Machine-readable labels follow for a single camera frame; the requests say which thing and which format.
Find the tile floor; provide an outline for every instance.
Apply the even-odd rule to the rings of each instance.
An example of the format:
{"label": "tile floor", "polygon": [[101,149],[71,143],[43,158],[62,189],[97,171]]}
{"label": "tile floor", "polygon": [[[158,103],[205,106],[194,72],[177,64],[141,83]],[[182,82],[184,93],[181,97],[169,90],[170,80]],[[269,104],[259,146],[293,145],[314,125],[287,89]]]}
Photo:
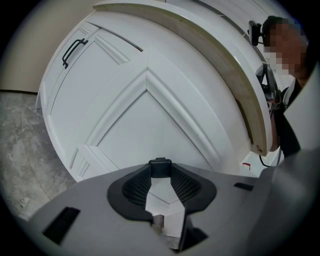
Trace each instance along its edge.
{"label": "tile floor", "polygon": [[25,220],[76,183],[51,144],[36,98],[0,92],[1,195]]}

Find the wall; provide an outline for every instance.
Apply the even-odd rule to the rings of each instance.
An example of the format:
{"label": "wall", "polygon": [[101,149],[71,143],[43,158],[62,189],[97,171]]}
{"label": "wall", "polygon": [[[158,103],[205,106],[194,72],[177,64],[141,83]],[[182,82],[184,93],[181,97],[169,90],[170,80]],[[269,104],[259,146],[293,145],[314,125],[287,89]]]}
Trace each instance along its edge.
{"label": "wall", "polygon": [[67,34],[99,0],[47,0],[15,32],[0,66],[0,90],[38,92],[47,65]]}

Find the black shirt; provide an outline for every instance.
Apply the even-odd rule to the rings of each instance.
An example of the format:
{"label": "black shirt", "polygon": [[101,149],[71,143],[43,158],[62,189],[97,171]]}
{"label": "black shirt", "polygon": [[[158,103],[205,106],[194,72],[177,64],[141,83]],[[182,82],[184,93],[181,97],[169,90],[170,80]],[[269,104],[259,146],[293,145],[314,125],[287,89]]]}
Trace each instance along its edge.
{"label": "black shirt", "polygon": [[293,92],[289,97],[287,106],[285,106],[283,101],[288,88],[284,89],[281,92],[282,103],[280,104],[280,108],[273,112],[276,132],[280,139],[280,148],[285,158],[292,154],[297,153],[300,150],[300,145],[297,140],[297,137],[294,131],[292,130],[290,124],[288,123],[286,117],[284,116],[284,112],[286,108],[288,108],[290,104],[294,101],[294,99],[297,97],[297,95],[301,91],[301,87],[298,84],[298,81],[296,80],[294,83]]}

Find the man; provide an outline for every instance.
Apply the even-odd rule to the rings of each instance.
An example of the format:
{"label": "man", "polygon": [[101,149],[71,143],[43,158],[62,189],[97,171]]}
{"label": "man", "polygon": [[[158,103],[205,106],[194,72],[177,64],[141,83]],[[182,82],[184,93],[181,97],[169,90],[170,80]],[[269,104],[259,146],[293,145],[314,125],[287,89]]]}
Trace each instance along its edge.
{"label": "man", "polygon": [[263,45],[276,58],[281,60],[282,68],[288,70],[295,80],[292,85],[281,92],[282,103],[271,117],[273,143],[271,151],[279,146],[284,157],[288,157],[300,150],[300,145],[284,116],[284,111],[297,97],[308,81],[316,64],[317,57],[307,38],[297,24],[290,23],[288,19],[269,16],[262,25]]}

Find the gray floor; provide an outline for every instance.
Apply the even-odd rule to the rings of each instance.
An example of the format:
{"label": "gray floor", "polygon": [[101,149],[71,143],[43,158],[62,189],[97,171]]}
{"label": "gray floor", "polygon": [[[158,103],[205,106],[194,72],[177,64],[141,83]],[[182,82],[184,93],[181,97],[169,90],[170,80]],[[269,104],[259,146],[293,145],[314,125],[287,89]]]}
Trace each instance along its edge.
{"label": "gray floor", "polygon": [[0,92],[1,195],[25,220],[76,183],[50,142],[36,98]]}

